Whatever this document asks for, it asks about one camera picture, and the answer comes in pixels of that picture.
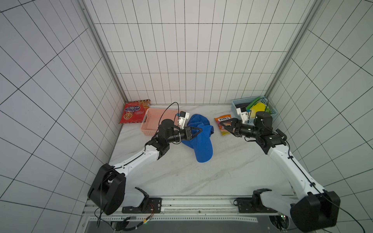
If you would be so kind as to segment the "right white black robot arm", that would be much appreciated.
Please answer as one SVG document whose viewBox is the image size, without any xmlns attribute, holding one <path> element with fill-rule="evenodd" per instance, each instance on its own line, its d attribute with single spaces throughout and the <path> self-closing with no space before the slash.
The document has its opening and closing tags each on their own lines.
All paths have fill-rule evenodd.
<svg viewBox="0 0 373 233">
<path fill-rule="evenodd" d="M 276 211 L 290 217 L 303 233 L 336 226 L 340 197 L 334 191 L 326 191 L 312 178 L 290 152 L 287 136 L 280 129 L 274 130 L 272 123 L 272 116 L 265 111 L 256 113 L 253 125 L 237 118 L 220 122 L 232 135 L 248 137 L 257 143 L 281 169 L 296 195 L 291 198 L 268 188 L 257 189 L 251 197 L 237 200 L 241 211 L 246 204 L 254 212 Z"/>
</svg>

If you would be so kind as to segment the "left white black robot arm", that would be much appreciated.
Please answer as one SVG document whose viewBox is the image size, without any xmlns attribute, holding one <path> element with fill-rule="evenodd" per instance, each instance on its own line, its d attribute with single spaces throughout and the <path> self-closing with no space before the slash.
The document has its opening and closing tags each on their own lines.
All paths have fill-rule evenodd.
<svg viewBox="0 0 373 233">
<path fill-rule="evenodd" d="M 171 143 L 190 141 L 203 131 L 197 127 L 179 127 L 171 119 L 165 119 L 158 126 L 155 136 L 148 141 L 144 149 L 121 163 L 102 165 L 88 191 L 87 197 L 94 202 L 101 212 L 111 215 L 117 211 L 125 198 L 133 199 L 140 195 L 141 199 L 129 204 L 128 208 L 144 213 L 149 205 L 149 194 L 139 187 L 126 192 L 126 180 L 145 165 L 159 160 L 170 149 Z"/>
</svg>

